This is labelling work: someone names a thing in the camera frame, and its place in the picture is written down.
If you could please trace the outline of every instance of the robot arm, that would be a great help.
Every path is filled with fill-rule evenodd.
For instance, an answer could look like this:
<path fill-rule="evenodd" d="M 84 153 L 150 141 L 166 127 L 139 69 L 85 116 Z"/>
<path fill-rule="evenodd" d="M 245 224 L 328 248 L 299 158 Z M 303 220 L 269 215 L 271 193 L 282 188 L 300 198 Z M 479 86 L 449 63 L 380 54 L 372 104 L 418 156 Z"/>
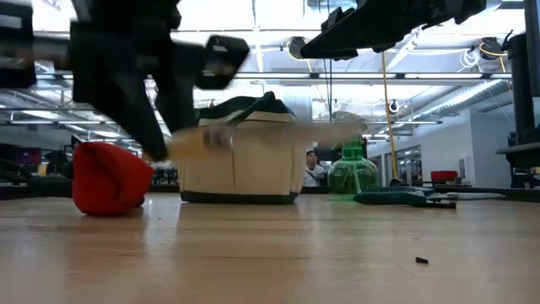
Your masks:
<path fill-rule="evenodd" d="M 383 52 L 412 30 L 450 19 L 461 24 L 501 0 L 357 0 L 357 8 L 335 9 L 321 25 L 322 32 L 303 46 L 303 58 L 349 59 L 357 49 Z"/>
<path fill-rule="evenodd" d="M 31 3 L 1 1 L 0 10 L 25 26 L 0 24 L 0 42 L 15 54 L 31 53 L 32 60 L 62 62 L 73 71 L 73 100 L 110 117 L 154 160 L 165 159 L 167 150 L 144 80 L 154 80 L 155 108 L 174 133 L 197 123 L 193 87 L 226 88 L 250 52 L 244 40 L 231 37 L 213 36 L 206 46 L 173 41 L 170 32 L 181 22 L 178 0 L 73 0 L 78 20 L 71 23 L 68 41 L 34 36 Z M 2 73 L 20 77 L 0 79 L 0 88 L 36 82 L 33 65 L 24 73 L 0 68 Z"/>

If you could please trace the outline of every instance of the red bag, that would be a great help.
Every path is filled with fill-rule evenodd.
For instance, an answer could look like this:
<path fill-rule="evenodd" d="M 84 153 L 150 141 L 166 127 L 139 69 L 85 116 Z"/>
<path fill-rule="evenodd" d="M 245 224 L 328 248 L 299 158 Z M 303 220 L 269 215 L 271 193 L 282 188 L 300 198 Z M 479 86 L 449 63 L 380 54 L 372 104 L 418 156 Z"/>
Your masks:
<path fill-rule="evenodd" d="M 154 169 L 107 143 L 82 143 L 73 156 L 73 201 L 91 215 L 114 215 L 141 204 Z"/>

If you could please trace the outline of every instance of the green glass bottle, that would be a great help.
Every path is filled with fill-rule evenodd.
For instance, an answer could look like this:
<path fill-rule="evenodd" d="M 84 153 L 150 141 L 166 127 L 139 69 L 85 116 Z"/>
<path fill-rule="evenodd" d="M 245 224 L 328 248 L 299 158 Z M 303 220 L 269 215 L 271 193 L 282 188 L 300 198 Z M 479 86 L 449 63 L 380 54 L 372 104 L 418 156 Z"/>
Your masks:
<path fill-rule="evenodd" d="M 352 200 L 363 190 L 378 187 L 377 166 L 364 158 L 360 141 L 343 146 L 342 159 L 328 171 L 328 186 L 336 200 Z"/>

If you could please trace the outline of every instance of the person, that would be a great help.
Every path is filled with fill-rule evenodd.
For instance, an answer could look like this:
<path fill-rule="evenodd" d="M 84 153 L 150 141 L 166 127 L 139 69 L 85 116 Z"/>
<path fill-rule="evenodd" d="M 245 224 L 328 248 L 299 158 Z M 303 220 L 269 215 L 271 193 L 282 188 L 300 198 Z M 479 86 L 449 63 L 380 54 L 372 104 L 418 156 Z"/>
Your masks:
<path fill-rule="evenodd" d="M 315 151 L 307 151 L 305 157 L 304 187 L 319 187 L 326 171 L 318 164 Z"/>

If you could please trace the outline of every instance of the workbench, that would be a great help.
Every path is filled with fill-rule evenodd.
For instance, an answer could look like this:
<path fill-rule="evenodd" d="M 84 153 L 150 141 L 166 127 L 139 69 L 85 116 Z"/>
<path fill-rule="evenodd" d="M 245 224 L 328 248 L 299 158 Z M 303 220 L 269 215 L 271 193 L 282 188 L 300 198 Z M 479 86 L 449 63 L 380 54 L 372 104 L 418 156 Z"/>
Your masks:
<path fill-rule="evenodd" d="M 538 303 L 540 204 L 0 202 L 0 303 Z M 415 263 L 415 258 L 429 265 Z"/>

